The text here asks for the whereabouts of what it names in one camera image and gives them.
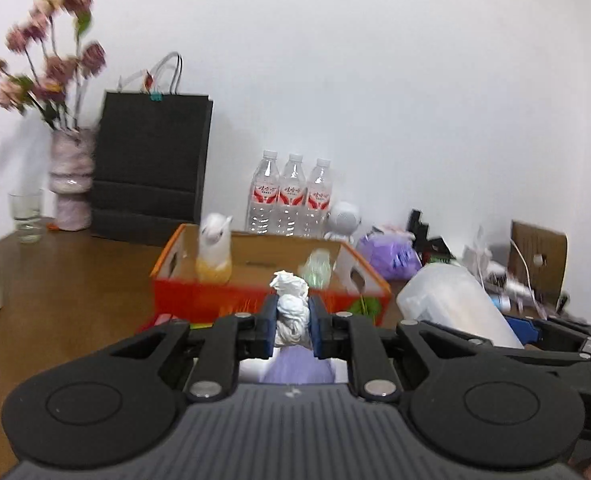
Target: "purple bag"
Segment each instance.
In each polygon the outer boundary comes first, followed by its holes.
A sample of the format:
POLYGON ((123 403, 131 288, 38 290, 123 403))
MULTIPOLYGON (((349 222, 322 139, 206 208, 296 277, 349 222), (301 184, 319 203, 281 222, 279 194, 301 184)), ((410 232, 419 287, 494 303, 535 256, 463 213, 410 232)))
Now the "purple bag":
POLYGON ((422 268, 411 240, 403 235, 373 232, 360 238, 357 250, 385 280, 410 280, 422 268))
POLYGON ((318 359, 300 345, 284 346, 267 370, 263 383, 333 384, 335 371, 328 359, 318 359))

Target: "water bottle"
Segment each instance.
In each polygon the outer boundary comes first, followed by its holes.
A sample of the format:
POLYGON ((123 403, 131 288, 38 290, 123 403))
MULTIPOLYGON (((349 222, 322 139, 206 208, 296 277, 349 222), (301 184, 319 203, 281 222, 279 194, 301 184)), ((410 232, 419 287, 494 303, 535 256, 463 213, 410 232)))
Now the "water bottle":
POLYGON ((277 152, 265 150, 258 169, 253 174, 245 227, 251 233, 263 235, 269 231, 271 212, 278 199, 278 190, 280 189, 277 158, 277 152))
POLYGON ((319 158, 306 183, 307 195, 302 220, 302 235, 322 238, 324 220, 329 212, 333 183, 329 173, 330 160, 319 158))
POLYGON ((271 233, 299 235, 298 214, 302 212, 306 182, 302 171, 302 155, 289 154, 289 161, 280 177, 278 204, 271 215, 271 233))

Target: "wooden table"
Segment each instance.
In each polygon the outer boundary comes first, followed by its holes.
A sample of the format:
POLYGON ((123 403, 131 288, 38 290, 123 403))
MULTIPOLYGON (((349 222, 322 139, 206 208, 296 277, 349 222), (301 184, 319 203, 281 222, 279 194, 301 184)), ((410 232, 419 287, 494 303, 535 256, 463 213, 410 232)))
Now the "wooden table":
MULTIPOLYGON (((47 232, 36 244, 0 241, 0 408, 41 370, 132 335, 153 313, 160 248, 47 232)), ((16 463, 0 425, 0 476, 16 463)))

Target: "blue clamp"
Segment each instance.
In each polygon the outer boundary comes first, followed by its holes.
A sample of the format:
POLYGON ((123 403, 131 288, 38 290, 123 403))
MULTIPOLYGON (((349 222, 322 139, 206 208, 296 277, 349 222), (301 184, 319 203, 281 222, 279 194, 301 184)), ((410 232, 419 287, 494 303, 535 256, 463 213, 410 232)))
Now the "blue clamp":
POLYGON ((540 339, 540 331, 533 326, 530 319, 513 316, 505 316, 504 319, 523 345, 537 343, 540 339))

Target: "orange cardboard box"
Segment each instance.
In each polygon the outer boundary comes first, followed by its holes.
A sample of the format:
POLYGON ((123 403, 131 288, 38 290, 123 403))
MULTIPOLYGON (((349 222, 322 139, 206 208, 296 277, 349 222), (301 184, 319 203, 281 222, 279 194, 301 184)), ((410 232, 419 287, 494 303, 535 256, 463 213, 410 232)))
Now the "orange cardboard box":
POLYGON ((314 249, 331 255, 333 275, 320 294, 329 312, 351 310, 366 313, 379 324, 391 288, 353 247, 328 240, 232 233, 233 273, 226 285, 200 283, 196 278, 198 226, 182 224, 158 258, 151 277, 154 280, 156 316, 172 314, 192 323, 211 323, 234 312, 258 312, 274 272, 297 273, 314 249))

